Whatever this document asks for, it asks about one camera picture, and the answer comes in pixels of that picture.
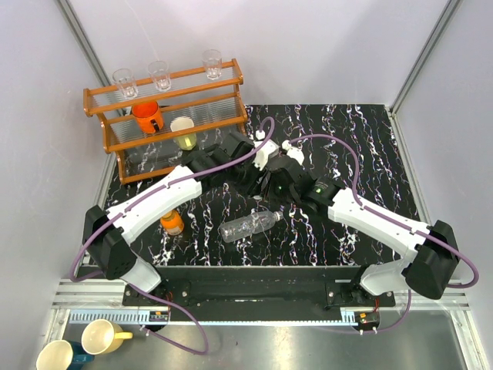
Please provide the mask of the right corner aluminium post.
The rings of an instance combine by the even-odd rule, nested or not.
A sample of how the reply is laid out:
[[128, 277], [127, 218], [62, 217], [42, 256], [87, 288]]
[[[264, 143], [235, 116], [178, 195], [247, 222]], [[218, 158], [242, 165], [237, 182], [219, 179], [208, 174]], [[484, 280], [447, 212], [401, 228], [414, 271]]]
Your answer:
[[451, 20], [458, 11], [462, 4], [462, 0], [448, 0], [445, 3], [441, 14], [438, 16], [429, 36], [427, 37], [421, 51], [418, 54], [410, 72], [404, 81], [404, 84], [397, 93], [396, 98], [389, 106], [389, 112], [392, 115], [396, 115], [398, 110], [401, 108], [404, 100], [411, 91], [414, 83], [417, 81], [419, 75], [421, 74], [423, 68], [425, 67], [427, 61], [430, 59], [433, 51], [437, 47], [438, 43], [441, 41], [443, 34], [445, 33]]

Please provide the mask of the cream blue mug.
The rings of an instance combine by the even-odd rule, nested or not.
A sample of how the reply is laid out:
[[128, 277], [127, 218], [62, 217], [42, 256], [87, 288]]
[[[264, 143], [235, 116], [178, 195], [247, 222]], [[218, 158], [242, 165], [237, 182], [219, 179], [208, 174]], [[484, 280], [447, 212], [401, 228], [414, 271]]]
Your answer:
[[49, 342], [39, 353], [35, 367], [38, 370], [77, 370], [93, 362], [94, 355], [84, 350], [77, 341]]

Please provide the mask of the right clear glass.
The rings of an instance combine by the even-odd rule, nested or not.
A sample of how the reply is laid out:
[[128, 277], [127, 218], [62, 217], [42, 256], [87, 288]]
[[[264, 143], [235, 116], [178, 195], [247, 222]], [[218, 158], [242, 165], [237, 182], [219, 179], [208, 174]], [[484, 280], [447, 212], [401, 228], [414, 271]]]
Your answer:
[[206, 77], [217, 80], [222, 74], [222, 54], [215, 49], [208, 49], [202, 54], [203, 68]]

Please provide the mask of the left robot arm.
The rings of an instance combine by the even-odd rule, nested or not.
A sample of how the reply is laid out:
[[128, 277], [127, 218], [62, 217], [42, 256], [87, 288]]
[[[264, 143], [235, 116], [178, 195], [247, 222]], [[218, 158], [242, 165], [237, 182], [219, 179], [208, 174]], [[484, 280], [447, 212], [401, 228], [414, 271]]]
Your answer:
[[252, 141], [233, 132], [221, 144], [192, 150], [166, 177], [130, 200], [107, 210], [98, 205], [89, 208], [82, 250], [98, 269], [88, 276], [123, 280], [137, 286], [146, 303], [160, 304], [166, 286], [157, 270], [132, 250], [132, 243], [165, 214], [228, 180], [255, 190], [278, 152], [279, 146], [269, 137]]

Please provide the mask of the clear glass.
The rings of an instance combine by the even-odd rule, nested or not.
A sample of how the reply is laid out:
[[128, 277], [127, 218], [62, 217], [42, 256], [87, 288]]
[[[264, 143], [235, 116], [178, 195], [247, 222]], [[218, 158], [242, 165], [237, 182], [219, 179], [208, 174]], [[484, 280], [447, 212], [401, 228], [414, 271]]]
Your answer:
[[202, 54], [203, 68], [206, 77], [217, 80], [222, 74], [222, 54], [215, 49], [208, 49]]
[[125, 99], [135, 99], [138, 96], [136, 81], [130, 69], [117, 69], [112, 74], [112, 80]]
[[165, 61], [157, 60], [151, 62], [148, 65], [148, 73], [158, 91], [166, 92], [170, 90], [169, 67]]

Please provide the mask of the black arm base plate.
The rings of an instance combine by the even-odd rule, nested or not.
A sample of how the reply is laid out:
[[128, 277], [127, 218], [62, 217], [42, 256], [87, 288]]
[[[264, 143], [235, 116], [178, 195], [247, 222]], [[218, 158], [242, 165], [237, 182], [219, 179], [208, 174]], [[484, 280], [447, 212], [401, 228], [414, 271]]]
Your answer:
[[383, 293], [371, 298], [356, 289], [358, 267], [160, 267], [153, 292], [193, 315], [264, 318], [329, 318], [342, 308], [392, 308]]

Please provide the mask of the middle clear glass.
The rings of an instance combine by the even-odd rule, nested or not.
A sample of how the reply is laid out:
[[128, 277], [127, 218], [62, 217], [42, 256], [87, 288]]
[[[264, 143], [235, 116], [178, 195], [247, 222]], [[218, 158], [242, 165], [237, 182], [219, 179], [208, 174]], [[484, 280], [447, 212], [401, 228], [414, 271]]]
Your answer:
[[148, 73], [158, 91], [166, 92], [170, 90], [169, 67], [165, 61], [157, 60], [151, 62], [148, 65]]

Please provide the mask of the clear plastic bottle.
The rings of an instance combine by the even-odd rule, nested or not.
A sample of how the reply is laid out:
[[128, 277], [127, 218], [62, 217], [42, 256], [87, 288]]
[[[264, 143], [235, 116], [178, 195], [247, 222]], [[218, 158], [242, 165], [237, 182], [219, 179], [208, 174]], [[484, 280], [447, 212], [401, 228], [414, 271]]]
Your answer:
[[280, 211], [269, 210], [252, 213], [220, 225], [220, 233], [226, 243], [232, 243], [254, 234], [263, 233], [283, 218]]

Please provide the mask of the orange juice bottle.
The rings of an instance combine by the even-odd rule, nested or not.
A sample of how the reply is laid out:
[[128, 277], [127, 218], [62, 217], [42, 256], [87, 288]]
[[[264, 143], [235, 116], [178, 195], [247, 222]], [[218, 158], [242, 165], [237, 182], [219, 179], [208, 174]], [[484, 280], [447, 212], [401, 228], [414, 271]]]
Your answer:
[[164, 231], [170, 236], [179, 235], [184, 230], [183, 220], [176, 210], [164, 214], [160, 218], [160, 223]]

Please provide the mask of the corner aluminium post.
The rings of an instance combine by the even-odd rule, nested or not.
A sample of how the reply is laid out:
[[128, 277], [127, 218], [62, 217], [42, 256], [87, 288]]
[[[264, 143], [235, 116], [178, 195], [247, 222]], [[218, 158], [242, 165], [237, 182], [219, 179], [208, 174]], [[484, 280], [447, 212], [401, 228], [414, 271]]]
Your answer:
[[396, 115], [398, 110], [401, 108], [404, 100], [411, 91], [414, 83], [417, 81], [419, 75], [421, 74], [423, 68], [425, 67], [427, 61], [430, 59], [433, 51], [437, 47], [438, 43], [441, 41], [443, 34], [445, 33], [451, 20], [458, 11], [462, 4], [462, 0], [448, 0], [445, 3], [441, 14], [438, 16], [429, 36], [427, 37], [421, 51], [418, 54], [410, 72], [404, 81], [404, 84], [397, 93], [396, 98], [389, 106], [389, 112], [392, 115]]
[[100, 62], [99, 57], [96, 55], [96, 51], [94, 50], [75, 9], [72, 7], [72, 3], [68, 0], [55, 0], [55, 3], [97, 80], [104, 87], [110, 86], [111, 81]]

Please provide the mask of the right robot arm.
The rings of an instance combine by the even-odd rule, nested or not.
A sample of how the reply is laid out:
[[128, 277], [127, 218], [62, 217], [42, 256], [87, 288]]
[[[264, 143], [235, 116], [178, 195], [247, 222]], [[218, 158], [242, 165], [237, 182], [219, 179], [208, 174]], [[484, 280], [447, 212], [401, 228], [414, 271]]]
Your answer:
[[354, 303], [364, 306], [378, 295], [400, 289], [432, 300], [442, 297], [459, 262], [449, 224], [438, 220], [428, 225], [356, 199], [351, 188], [317, 179], [287, 155], [268, 160], [266, 170], [270, 200], [293, 203], [313, 217], [352, 227], [399, 254], [396, 261], [361, 268], [349, 288]]

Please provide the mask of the yellow mug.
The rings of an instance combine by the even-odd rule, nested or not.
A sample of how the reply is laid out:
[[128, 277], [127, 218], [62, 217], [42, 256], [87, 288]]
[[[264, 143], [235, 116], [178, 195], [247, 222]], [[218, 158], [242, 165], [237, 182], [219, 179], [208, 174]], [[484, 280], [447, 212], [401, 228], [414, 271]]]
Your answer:
[[82, 332], [81, 344], [90, 355], [104, 355], [119, 349], [125, 340], [133, 338], [133, 333], [123, 331], [116, 323], [106, 319], [90, 322]]

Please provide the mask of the orange bottle cap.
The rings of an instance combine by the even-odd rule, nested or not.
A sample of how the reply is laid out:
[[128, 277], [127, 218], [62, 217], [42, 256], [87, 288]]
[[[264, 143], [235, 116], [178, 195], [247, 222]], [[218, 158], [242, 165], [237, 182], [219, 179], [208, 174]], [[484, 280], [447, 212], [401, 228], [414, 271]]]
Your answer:
[[183, 223], [181, 216], [178, 214], [176, 210], [171, 210], [170, 212], [164, 214], [160, 218], [160, 223], [163, 227], [178, 227]]

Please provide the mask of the orange wooden shelf rack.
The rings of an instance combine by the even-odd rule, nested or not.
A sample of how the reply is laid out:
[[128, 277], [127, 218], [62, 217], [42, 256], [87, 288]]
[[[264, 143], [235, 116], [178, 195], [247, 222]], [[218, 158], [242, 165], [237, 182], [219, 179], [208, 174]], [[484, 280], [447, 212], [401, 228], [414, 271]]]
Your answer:
[[[168, 174], [183, 156], [180, 140], [209, 146], [216, 142], [213, 134], [245, 131], [247, 111], [240, 95], [243, 73], [236, 59], [223, 62], [217, 80], [208, 79], [203, 67], [173, 72], [170, 78], [166, 92], [158, 91], [150, 78], [136, 80], [135, 99], [125, 99], [117, 86], [83, 91], [84, 112], [98, 118], [103, 149], [115, 154], [123, 184]], [[131, 110], [152, 101], [159, 104], [164, 127], [146, 134]]]

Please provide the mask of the aluminium front rail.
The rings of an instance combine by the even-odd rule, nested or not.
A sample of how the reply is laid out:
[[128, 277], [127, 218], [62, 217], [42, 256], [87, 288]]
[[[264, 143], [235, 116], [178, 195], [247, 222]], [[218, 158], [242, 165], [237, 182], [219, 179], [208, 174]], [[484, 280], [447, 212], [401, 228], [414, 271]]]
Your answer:
[[[59, 282], [52, 303], [52, 317], [49, 324], [49, 337], [62, 335], [70, 322], [83, 323], [97, 315], [115, 318], [120, 324], [144, 325], [152, 308], [142, 305], [125, 306], [122, 304], [126, 296], [125, 284], [121, 281], [104, 282], [101, 279], [73, 283], [67, 279]], [[410, 313], [427, 312], [442, 313], [451, 320], [453, 332], [458, 340], [459, 352], [467, 369], [491, 369], [486, 352], [482, 345], [477, 325], [473, 319], [471, 308], [463, 291], [447, 292], [438, 301], [424, 298], [416, 293], [410, 297], [405, 291], [391, 293], [396, 305], [391, 310], [400, 314], [408, 308]], [[229, 320], [202, 323], [203, 326], [219, 327], [253, 327], [253, 328], [322, 328], [330, 333], [344, 333], [354, 323], [359, 308], [342, 308], [339, 319], [324, 320]]]

